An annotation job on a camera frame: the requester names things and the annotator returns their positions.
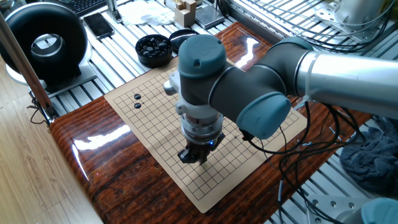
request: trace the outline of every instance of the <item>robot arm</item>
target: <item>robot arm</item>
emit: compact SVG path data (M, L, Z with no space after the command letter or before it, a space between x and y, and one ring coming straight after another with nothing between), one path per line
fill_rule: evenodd
M215 117L222 119L223 114L240 129L266 139L289 113L287 95L307 95L322 103L398 118L395 61L315 52L307 42L288 38L244 72L226 62L221 41L209 35L189 38L179 54L178 72L164 87L170 95L179 91L176 110L182 118L198 124L207 119L201 128L218 129ZM188 142L209 144L209 139L196 141L194 125L187 126L182 119ZM217 143L219 133L221 127L210 139Z

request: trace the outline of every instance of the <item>round black device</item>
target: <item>round black device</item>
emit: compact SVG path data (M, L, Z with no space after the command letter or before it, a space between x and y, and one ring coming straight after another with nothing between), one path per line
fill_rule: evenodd
M188 29L182 29L172 33L169 39L172 43L173 51L178 54L178 50L180 49L182 43L184 43L184 41L193 35L199 35L199 33Z
M87 33L76 14L64 6L38 2L22 6L6 18L7 24L39 79L48 86L80 75L79 63L87 48ZM43 36L56 41L46 49L36 42ZM4 61L18 69L0 44Z

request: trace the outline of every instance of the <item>wooden table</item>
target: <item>wooden table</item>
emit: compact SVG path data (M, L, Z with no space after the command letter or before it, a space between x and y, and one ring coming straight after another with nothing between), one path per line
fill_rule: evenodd
M217 34L228 58L247 70L271 46L239 23ZM307 139L318 135L325 121L333 128L327 109L310 104L311 131ZM305 108L299 111L305 115ZM353 111L359 124L370 115ZM341 122L340 137L347 139L353 130ZM264 223L277 210L281 174L263 163L248 178L205 214L200 213L180 188L156 162L134 133L116 114L104 97L62 116L50 131L72 172L84 187L105 223ZM299 134L289 145L292 146ZM324 131L318 141L331 139ZM326 152L301 162L298 179L304 183L332 154ZM280 156L272 156L278 164ZM285 183L284 200L293 194Z

